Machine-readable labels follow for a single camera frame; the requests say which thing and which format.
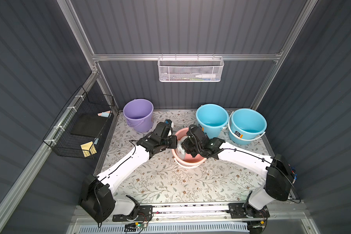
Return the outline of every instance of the purple bucket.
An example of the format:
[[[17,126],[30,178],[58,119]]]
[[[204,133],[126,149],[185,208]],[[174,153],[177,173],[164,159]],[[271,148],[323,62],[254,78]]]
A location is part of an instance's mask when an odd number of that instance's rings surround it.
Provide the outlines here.
[[[153,104],[146,99],[134,99],[123,108],[129,127],[139,133],[148,132],[152,126]]]

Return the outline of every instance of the floor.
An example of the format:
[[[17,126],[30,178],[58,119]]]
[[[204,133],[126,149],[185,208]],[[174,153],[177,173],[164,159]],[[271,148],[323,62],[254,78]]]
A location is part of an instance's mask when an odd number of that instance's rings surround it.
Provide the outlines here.
[[[195,113],[196,111],[154,112],[154,125],[151,131],[158,122],[165,119],[173,121],[174,131],[188,127],[196,123]],[[138,140],[144,135],[129,127],[120,112],[102,171],[114,165],[132,149],[129,140]],[[219,137],[233,143],[228,130],[223,130]],[[262,139],[239,147],[269,155]],[[207,159],[197,168],[184,169],[175,163],[171,150],[168,149],[139,166],[121,183],[115,195],[130,195],[142,204],[244,201],[249,191],[259,187],[263,182],[261,176],[246,168],[213,158]]]

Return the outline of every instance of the bucket label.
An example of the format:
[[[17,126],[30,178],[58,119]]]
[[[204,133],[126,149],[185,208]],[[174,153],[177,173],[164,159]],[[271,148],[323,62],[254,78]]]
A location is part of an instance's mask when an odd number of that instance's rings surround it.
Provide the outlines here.
[[[204,128],[203,127],[201,127],[201,125],[200,124],[198,124],[198,127],[202,130],[202,131],[204,131]]]
[[[239,138],[243,137],[243,134],[240,134],[238,131],[235,131],[235,135],[237,135]]]

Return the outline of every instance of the black wire basket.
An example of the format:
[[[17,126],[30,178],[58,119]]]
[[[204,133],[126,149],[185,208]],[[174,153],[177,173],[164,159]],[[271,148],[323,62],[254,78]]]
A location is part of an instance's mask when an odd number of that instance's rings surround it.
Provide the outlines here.
[[[83,95],[79,96],[75,105],[68,107],[70,110],[66,118],[55,126],[60,114],[58,115],[43,138],[43,142],[51,147],[58,156],[93,159],[94,155],[99,156],[105,143],[114,118],[113,107],[114,101],[111,95],[84,91]],[[81,136],[72,133],[75,124],[83,115],[97,116],[98,113],[107,111],[110,111],[108,117],[99,117],[104,118],[102,119],[104,125],[101,129],[96,130],[98,132],[96,137]],[[54,128],[56,128],[56,133],[53,134],[53,137],[49,138],[49,134]]]

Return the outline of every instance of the white wire basket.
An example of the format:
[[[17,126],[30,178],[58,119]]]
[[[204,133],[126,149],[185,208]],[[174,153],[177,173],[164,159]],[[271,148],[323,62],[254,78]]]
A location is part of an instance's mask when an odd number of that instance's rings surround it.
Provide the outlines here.
[[[161,56],[158,59],[161,82],[219,82],[224,66],[222,57]]]

